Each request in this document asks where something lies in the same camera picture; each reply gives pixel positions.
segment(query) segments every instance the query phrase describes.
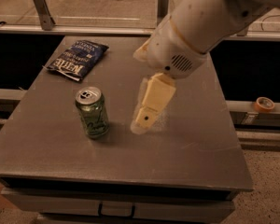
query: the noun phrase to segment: snack bag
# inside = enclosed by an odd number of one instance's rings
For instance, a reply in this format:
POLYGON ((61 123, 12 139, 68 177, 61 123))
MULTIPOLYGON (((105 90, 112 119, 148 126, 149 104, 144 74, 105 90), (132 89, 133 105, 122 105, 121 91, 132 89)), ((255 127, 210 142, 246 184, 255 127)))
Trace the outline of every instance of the snack bag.
POLYGON ((46 68, 80 81, 92 70, 108 48, 107 45, 78 40, 46 68))

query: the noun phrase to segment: orange tape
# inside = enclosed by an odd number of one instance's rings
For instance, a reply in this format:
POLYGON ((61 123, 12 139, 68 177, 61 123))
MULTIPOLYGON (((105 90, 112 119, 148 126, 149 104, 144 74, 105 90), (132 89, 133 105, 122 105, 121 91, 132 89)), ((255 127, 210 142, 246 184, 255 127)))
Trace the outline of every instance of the orange tape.
POLYGON ((254 103, 254 109, 260 113, 269 113, 274 109, 274 102, 266 97, 260 97, 254 103))

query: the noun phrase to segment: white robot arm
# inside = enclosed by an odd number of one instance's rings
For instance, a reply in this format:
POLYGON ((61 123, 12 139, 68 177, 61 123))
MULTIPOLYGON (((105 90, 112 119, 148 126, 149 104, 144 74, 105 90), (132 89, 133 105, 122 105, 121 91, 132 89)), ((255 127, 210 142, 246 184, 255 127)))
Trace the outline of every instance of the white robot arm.
POLYGON ((222 39, 273 7, 280 7, 280 0, 183 0, 134 54, 158 75, 142 85, 132 132, 145 133, 158 118, 174 95, 174 79, 190 75, 222 39))

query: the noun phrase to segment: soda can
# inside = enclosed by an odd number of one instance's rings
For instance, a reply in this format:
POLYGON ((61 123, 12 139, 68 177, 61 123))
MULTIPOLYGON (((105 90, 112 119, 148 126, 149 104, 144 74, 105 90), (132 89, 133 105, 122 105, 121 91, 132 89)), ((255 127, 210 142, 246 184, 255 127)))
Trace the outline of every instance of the soda can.
POLYGON ((76 107, 86 135, 96 139, 109 130, 105 98, 96 87, 85 87, 76 94, 76 107))

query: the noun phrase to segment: drawer handle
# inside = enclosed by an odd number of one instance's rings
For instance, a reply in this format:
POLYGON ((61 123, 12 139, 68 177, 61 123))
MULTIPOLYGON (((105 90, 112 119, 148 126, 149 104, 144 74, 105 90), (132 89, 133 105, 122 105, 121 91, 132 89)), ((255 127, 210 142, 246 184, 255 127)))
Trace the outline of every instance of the drawer handle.
POLYGON ((135 206, 134 206, 134 205, 132 206, 131 213, 130 213, 128 216, 112 216, 112 215, 106 215, 106 214, 103 214, 103 213, 102 213, 102 210, 103 210, 103 204, 100 203, 99 209, 98 209, 98 215, 99 215, 99 217, 133 218, 135 206))

